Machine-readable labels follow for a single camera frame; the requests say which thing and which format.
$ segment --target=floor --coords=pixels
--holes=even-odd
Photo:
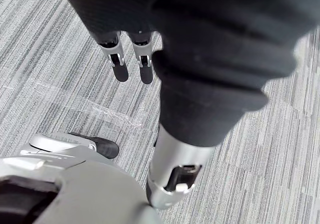
[[[160,81],[140,81],[121,36],[129,80],[119,83],[67,0],[0,0],[0,156],[36,132],[116,141],[114,160],[143,186],[153,155]],[[155,49],[161,38],[153,37]],[[298,68],[269,82],[270,103],[216,147],[196,189],[166,224],[320,224],[320,29],[300,40]]]

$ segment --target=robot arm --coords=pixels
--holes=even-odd
[[[261,88],[291,74],[295,42],[320,20],[320,0],[69,1],[99,44],[117,30],[162,35],[152,56],[161,128],[147,186],[157,208],[188,193],[212,147],[267,104]]]

